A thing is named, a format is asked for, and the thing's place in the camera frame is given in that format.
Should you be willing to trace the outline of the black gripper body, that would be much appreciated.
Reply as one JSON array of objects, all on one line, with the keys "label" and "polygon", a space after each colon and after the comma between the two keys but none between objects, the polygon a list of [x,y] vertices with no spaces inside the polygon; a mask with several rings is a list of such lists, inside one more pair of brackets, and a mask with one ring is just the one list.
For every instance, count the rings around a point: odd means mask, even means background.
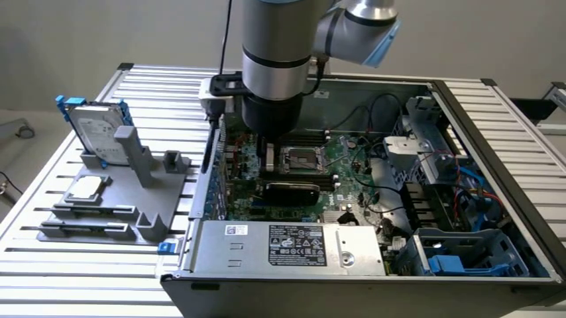
[{"label": "black gripper body", "polygon": [[257,95],[244,97],[242,116],[248,127],[265,138],[280,138],[298,125],[304,96],[273,101]]}]

